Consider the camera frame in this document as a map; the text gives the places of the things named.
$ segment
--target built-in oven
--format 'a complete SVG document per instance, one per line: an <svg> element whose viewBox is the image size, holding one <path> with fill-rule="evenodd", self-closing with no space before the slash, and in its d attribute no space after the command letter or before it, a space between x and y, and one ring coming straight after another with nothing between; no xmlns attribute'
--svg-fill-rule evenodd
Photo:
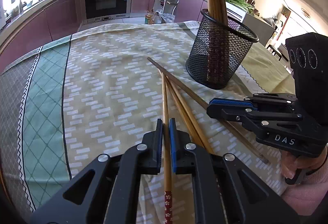
<svg viewBox="0 0 328 224"><path fill-rule="evenodd" d="M89 22L130 16L131 0L85 0Z"/></svg>

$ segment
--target tablecloth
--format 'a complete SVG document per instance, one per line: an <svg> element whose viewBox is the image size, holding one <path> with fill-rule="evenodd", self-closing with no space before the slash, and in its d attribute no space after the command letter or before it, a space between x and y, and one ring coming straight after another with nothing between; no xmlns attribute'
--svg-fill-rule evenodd
<svg viewBox="0 0 328 224"><path fill-rule="evenodd" d="M101 153L115 156L141 142L162 117L161 79L150 56L205 101L253 93L295 93L293 78L255 43L223 90L193 81L185 69L199 23L107 24L62 38L21 57L0 76L1 166L10 198L28 221L66 182ZM264 164L183 93L217 155L230 152L279 195L286 189L280 153L248 140ZM170 97L169 117L187 131ZM137 223L164 222L163 168L143 175ZM174 223L194 223L190 175L173 175Z"/></svg>

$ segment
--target camera lens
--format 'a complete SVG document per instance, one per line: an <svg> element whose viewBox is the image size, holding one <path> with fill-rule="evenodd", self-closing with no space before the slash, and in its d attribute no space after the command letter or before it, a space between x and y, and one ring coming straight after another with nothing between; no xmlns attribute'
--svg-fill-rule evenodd
<svg viewBox="0 0 328 224"><path fill-rule="evenodd" d="M305 54L304 54L304 51L302 50L302 48L297 48L296 54L297 54L298 63L300 64L300 66L302 68L305 68L305 66L306 66Z"/></svg>
<svg viewBox="0 0 328 224"><path fill-rule="evenodd" d="M308 58L309 58L310 66L313 69L316 69L318 66L318 60L317 60L317 55L315 54L315 52L312 49L309 50Z"/></svg>
<svg viewBox="0 0 328 224"><path fill-rule="evenodd" d="M292 49L289 50L289 57L290 57L291 62L294 64L296 61L296 58L295 58L294 51Z"/></svg>

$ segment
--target human hand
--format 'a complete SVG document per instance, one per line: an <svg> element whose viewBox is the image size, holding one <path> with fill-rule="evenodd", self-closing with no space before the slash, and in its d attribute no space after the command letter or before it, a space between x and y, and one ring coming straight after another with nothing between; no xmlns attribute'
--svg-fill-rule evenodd
<svg viewBox="0 0 328 224"><path fill-rule="evenodd" d="M327 147L324 148L321 155L317 158L306 156L295 157L290 152L281 151L281 173L285 178L292 179L295 176L296 169L307 168L315 170L319 168L326 160Z"/></svg>

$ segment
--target black mesh pen holder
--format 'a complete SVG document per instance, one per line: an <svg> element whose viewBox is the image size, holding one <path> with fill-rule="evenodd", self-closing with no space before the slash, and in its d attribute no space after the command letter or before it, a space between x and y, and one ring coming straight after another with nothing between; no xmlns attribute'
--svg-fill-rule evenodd
<svg viewBox="0 0 328 224"><path fill-rule="evenodd" d="M201 10L204 16L192 46L186 69L198 83L211 89L224 88L252 44L259 39L244 24L228 17L228 26Z"/></svg>

